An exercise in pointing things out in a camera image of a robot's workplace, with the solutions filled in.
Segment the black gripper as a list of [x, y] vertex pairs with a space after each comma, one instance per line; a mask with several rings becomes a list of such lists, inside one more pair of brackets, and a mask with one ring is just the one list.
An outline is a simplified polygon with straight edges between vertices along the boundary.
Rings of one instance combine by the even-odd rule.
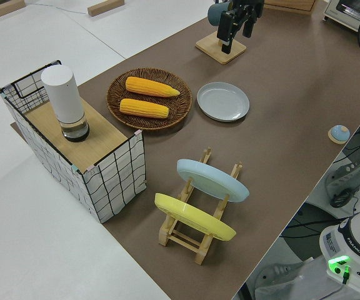
[[[232, 0], [229, 7], [230, 11], [234, 11], [237, 18], [246, 18], [242, 35], [250, 38], [252, 35], [254, 24], [257, 18], [260, 18], [263, 13], [263, 0]], [[221, 51], [225, 54], [230, 54], [233, 34], [234, 16], [226, 11], [221, 13], [219, 26], [217, 30], [217, 38], [221, 41]]]

